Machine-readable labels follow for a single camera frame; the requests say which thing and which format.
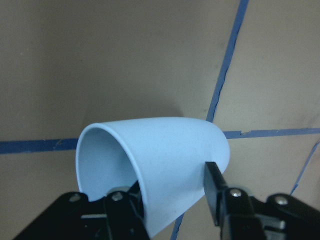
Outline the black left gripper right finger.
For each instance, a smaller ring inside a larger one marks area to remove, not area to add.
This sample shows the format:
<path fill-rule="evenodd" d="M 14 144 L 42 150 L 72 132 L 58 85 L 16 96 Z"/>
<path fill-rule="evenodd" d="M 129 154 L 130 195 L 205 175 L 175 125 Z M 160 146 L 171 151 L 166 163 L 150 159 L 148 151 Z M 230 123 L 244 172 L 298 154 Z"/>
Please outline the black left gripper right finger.
<path fill-rule="evenodd" d="M 214 225 L 221 240 L 264 240 L 252 201 L 240 188 L 228 187 L 215 162 L 204 164 L 203 187 Z"/>

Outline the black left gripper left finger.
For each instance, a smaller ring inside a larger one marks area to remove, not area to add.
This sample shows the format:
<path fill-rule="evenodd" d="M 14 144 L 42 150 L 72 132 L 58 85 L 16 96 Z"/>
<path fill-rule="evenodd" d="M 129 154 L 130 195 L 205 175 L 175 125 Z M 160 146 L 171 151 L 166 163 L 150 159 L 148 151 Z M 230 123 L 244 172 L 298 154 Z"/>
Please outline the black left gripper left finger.
<path fill-rule="evenodd" d="M 139 182 L 120 187 L 103 198 L 110 240 L 149 240 Z"/>

